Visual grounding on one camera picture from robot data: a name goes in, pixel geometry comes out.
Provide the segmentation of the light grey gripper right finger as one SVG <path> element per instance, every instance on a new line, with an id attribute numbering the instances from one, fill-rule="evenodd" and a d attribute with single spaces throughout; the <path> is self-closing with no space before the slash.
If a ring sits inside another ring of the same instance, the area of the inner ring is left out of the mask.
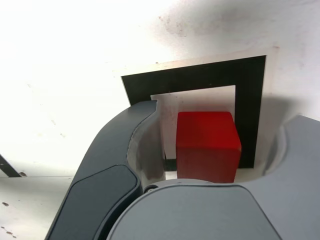
<path id="1" fill-rule="evenodd" d="M 298 115 L 276 139 L 279 165 L 235 184 L 173 184 L 135 200 L 109 240 L 317 240 L 320 123 Z"/>

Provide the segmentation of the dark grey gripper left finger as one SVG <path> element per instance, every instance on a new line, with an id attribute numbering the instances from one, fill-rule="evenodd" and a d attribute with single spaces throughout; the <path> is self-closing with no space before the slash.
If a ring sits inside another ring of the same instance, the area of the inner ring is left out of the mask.
<path id="1" fill-rule="evenodd" d="M 136 103 L 96 135 L 46 235 L 48 240 L 104 240 L 122 212 L 165 179 L 160 113 Z"/>

